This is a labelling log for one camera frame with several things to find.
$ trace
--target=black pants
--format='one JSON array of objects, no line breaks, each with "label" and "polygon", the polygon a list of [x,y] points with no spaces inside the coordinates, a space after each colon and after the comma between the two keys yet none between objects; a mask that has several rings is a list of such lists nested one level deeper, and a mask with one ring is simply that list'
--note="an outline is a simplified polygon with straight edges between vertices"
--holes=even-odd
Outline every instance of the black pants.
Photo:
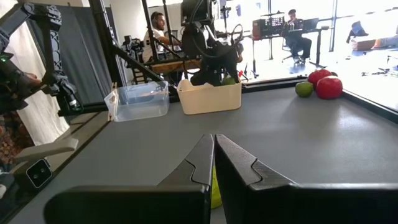
[{"label": "black pants", "polygon": [[285,37],[286,45],[289,46],[292,55],[298,56],[299,51],[303,50],[303,58],[309,58],[311,53],[312,41],[301,36]]}]

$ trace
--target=backdrop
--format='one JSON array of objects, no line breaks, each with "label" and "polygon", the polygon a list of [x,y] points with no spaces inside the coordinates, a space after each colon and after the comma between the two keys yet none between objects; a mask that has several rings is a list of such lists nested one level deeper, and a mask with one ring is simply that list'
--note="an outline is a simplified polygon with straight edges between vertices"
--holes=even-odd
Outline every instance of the backdrop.
[{"label": "backdrop", "polygon": [[[76,86],[77,97],[83,104],[102,102],[111,91],[111,78],[91,8],[71,6],[57,6],[57,8],[62,14],[59,38],[63,71]],[[106,10],[114,28],[111,8],[107,7]],[[32,21],[29,21],[28,25],[39,52],[43,52],[43,38],[39,27]]]},{"label": "backdrop", "polygon": [[[0,17],[16,3],[14,0],[1,0]],[[5,51],[14,54],[11,60],[23,72],[33,73],[39,79],[44,76],[44,65],[26,23],[13,33]],[[65,119],[57,115],[59,107],[55,98],[40,91],[26,102],[28,107],[18,111],[18,114],[36,145],[53,142],[69,128]]]}]

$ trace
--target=laptop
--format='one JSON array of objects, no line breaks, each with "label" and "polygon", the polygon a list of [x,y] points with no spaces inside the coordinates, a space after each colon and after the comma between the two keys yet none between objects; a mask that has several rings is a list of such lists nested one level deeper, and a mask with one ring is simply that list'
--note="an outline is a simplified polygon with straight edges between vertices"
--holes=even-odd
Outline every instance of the laptop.
[{"label": "laptop", "polygon": [[319,18],[306,19],[303,21],[303,30],[312,30],[317,28]]}]

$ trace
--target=gray curtain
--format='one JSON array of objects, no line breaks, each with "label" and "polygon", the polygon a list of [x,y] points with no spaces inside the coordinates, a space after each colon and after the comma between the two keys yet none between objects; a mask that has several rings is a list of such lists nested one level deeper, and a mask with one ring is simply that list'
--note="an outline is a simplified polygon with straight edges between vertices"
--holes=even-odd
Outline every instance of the gray curtain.
[{"label": "gray curtain", "polygon": [[[62,14],[59,38],[63,71],[76,86],[77,97],[81,103],[102,102],[111,91],[111,78],[91,8],[70,6],[57,6],[57,8]],[[114,28],[112,10],[110,7],[106,10]],[[41,30],[33,21],[29,21],[28,25],[39,52],[43,52]]]}]

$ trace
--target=plastic bin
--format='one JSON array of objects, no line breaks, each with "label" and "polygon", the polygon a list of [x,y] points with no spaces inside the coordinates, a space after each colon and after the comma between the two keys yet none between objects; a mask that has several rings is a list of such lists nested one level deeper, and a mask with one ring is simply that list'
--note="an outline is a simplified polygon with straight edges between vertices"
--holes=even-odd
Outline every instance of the plastic bin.
[{"label": "plastic bin", "polygon": [[125,86],[113,90],[104,101],[117,122],[163,116],[169,110],[169,86],[167,82]]},{"label": "plastic bin", "polygon": [[242,83],[217,86],[193,86],[190,81],[178,84],[178,96],[185,114],[235,110],[241,107]]}]

